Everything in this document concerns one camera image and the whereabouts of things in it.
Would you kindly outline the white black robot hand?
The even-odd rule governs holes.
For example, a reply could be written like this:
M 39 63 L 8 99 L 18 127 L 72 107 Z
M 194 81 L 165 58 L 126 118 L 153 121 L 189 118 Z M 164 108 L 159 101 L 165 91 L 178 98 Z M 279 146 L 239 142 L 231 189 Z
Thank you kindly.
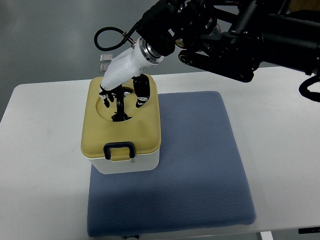
M 139 77 L 144 68 L 158 65 L 164 57 L 146 42 L 139 38 L 137 42 L 117 57 L 115 57 L 100 83 L 99 95 L 104 105 L 109 108 L 114 101 L 113 93 L 120 85 L 133 77 Z

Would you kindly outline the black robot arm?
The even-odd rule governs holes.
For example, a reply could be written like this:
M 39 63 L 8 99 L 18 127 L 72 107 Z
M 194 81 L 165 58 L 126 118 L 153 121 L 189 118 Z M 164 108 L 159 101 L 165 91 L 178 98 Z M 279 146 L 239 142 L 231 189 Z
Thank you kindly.
M 131 48 L 104 74 L 99 95 L 106 106 L 122 84 L 177 47 L 182 63 L 244 83 L 263 62 L 303 72 L 309 78 L 300 94 L 320 100 L 310 90 L 320 80 L 317 0 L 160 0 L 122 36 L 121 44 L 132 41 Z

